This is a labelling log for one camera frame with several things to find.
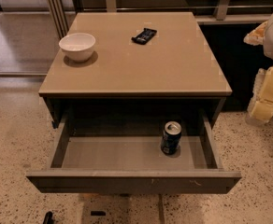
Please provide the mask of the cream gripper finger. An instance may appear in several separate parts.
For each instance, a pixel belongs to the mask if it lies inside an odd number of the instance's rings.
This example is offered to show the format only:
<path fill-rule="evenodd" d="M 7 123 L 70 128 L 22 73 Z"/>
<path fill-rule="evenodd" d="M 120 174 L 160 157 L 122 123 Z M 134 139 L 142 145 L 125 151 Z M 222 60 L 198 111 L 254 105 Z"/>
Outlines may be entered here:
<path fill-rule="evenodd" d="M 246 44 L 258 46 L 264 43 L 264 36 L 265 36 L 265 28 L 267 26 L 267 22 L 264 21 L 259 26 L 257 26 L 254 30 L 246 34 L 243 41 Z"/>
<path fill-rule="evenodd" d="M 273 118 L 273 66 L 258 70 L 252 93 L 248 105 L 249 118 L 262 123 L 269 122 Z"/>

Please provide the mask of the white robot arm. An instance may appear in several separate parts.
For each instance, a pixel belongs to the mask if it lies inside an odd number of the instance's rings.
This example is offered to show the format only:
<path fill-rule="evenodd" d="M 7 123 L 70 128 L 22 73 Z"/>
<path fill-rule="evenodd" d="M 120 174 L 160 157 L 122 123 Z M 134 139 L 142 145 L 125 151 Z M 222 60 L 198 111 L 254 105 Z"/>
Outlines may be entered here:
<path fill-rule="evenodd" d="M 273 14 L 244 37 L 250 45 L 262 45 L 266 57 L 273 60 Z M 260 68 L 252 89 L 246 121 L 252 125 L 262 125 L 273 119 L 273 65 L 267 70 Z"/>

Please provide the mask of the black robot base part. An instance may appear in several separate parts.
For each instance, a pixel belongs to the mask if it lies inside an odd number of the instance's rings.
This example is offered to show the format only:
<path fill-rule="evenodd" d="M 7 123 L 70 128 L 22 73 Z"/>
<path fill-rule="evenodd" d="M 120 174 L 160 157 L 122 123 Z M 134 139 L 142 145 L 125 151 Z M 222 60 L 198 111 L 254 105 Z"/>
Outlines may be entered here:
<path fill-rule="evenodd" d="M 52 212 L 47 212 L 43 224 L 53 224 L 53 213 Z"/>

